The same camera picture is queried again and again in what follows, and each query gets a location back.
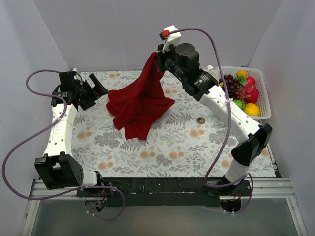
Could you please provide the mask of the round brooch badge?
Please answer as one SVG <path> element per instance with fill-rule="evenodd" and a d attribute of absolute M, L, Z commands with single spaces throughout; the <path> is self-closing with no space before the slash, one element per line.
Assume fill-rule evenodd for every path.
<path fill-rule="evenodd" d="M 204 119 L 203 117 L 198 117 L 198 118 L 197 118 L 197 122 L 198 122 L 199 124 L 203 124 L 203 123 L 205 122 L 205 119 Z"/>

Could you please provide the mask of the red t-shirt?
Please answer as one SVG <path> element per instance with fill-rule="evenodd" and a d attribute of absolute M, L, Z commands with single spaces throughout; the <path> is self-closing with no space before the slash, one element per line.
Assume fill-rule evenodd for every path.
<path fill-rule="evenodd" d="M 111 90 L 106 107 L 114 116 L 117 130 L 125 131 L 125 138 L 146 140 L 151 125 L 175 103 L 164 95 L 160 72 L 153 52 L 147 59 L 140 76 L 128 86 Z"/>

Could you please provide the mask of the orange fruit top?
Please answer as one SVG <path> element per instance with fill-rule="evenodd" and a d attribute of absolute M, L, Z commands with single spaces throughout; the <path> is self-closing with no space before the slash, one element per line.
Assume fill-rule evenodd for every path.
<path fill-rule="evenodd" d="M 248 74 L 245 70 L 238 70 L 236 75 L 237 75 L 237 77 L 241 77 L 241 76 L 243 76 L 244 78 L 248 77 Z"/>

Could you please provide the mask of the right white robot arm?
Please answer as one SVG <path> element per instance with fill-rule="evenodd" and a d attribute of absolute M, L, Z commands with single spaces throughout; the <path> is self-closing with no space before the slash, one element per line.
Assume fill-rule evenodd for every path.
<path fill-rule="evenodd" d="M 261 125 L 226 99 L 227 93 L 218 81 L 199 67 L 199 53 L 193 45 L 160 44 L 155 60 L 160 71 L 174 75 L 185 92 L 211 110 L 227 126 L 227 133 L 236 137 L 238 145 L 231 151 L 233 160 L 228 171 L 217 184 L 206 183 L 210 188 L 223 188 L 227 195 L 236 194 L 250 165 L 266 148 L 272 127 Z"/>

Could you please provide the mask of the white plastic basket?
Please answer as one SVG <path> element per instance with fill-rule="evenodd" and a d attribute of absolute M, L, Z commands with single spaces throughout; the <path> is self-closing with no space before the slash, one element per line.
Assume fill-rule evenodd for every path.
<path fill-rule="evenodd" d="M 247 68 L 247 67 L 235 67 L 235 66 L 224 66 L 222 67 L 223 74 L 231 74 L 233 77 L 240 79 L 240 83 L 243 86 L 244 84 L 248 83 L 246 78 L 243 76 L 237 77 L 236 73 L 238 70 L 245 70 L 248 76 L 252 76 L 256 80 L 256 88 L 259 91 L 259 98 L 255 105 L 257 105 L 260 109 L 259 116 L 251 116 L 255 120 L 260 119 L 268 119 L 271 117 L 271 108 L 269 104 L 269 98 L 267 94 L 266 85 L 264 82 L 263 74 L 258 69 Z"/>

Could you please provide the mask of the floral table mat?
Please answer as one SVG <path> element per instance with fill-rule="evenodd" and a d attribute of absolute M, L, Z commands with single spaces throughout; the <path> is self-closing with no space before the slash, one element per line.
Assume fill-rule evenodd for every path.
<path fill-rule="evenodd" d="M 78 110 L 72 133 L 72 155 L 86 171 L 104 177 L 221 177 L 228 170 L 231 150 L 237 145 L 229 136 L 220 151 L 226 126 L 214 114 L 184 92 L 170 73 L 161 81 L 174 105 L 150 128 L 147 139 L 125 138 L 117 130 L 103 96 L 94 106 Z M 199 124 L 198 117 L 205 122 Z"/>

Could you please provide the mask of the pink dragon fruit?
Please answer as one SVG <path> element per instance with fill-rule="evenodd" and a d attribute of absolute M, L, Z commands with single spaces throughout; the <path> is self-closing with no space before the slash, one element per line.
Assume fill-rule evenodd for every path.
<path fill-rule="evenodd" d="M 243 85 L 246 100 L 248 103 L 256 103 L 259 98 L 259 91 L 254 84 L 246 83 Z"/>

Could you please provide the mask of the aluminium frame rail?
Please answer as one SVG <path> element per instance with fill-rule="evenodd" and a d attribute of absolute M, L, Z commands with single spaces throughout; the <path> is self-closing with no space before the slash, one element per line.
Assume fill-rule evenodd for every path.
<path fill-rule="evenodd" d="M 57 195 L 65 191 L 69 192 L 56 198 L 70 199 L 74 198 L 77 193 L 77 190 L 75 190 L 74 187 L 48 190 L 41 180 L 35 180 L 31 187 L 30 196 L 47 197 L 51 195 Z M 254 199 L 284 199 L 296 198 L 296 194 L 289 178 L 254 178 L 252 197 Z"/>

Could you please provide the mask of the red apple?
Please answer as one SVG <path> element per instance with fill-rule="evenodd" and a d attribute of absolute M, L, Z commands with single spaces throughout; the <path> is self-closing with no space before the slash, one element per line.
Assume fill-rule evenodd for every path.
<path fill-rule="evenodd" d="M 253 84 L 253 85 L 256 85 L 256 80 L 255 80 L 254 77 L 248 76 L 248 77 L 246 78 L 246 80 L 247 80 L 248 83 Z"/>

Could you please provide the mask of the purple grape bunch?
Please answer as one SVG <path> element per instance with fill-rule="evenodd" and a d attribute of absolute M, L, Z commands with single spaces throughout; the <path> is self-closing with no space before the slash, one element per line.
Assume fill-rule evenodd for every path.
<path fill-rule="evenodd" d="M 224 79 L 227 85 L 229 98 L 240 100 L 247 104 L 245 90 L 240 83 L 240 79 L 233 77 L 231 74 L 225 74 Z"/>

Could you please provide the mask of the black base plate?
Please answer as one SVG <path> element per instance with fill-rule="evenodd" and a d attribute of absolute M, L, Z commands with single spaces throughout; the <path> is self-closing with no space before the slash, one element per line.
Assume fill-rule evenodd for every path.
<path fill-rule="evenodd" d="M 220 197 L 227 197 L 238 204 L 240 198 L 248 197 L 250 192 L 251 185 L 247 180 L 237 185 L 225 186 L 220 178 L 101 177 L 95 188 L 79 190 L 76 195 L 97 198 L 101 207 L 220 207 Z"/>

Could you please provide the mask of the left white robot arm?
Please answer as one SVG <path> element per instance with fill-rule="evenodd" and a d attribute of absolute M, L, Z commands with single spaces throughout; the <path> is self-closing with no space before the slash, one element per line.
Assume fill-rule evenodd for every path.
<path fill-rule="evenodd" d="M 76 71 L 60 72 L 60 84 L 52 92 L 52 128 L 43 157 L 35 160 L 35 168 L 49 189 L 88 187 L 95 197 L 104 193 L 105 185 L 96 171 L 85 171 L 72 155 L 72 132 L 78 109 L 87 110 L 109 91 L 94 74 L 90 84 Z"/>

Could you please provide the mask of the yellow orange fruit bottom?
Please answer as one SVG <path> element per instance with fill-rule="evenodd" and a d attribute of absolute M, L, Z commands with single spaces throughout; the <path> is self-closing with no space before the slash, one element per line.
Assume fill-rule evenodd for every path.
<path fill-rule="evenodd" d="M 259 116 L 260 114 L 260 109 L 257 105 L 254 103 L 247 103 L 245 107 L 245 113 L 248 116 Z"/>

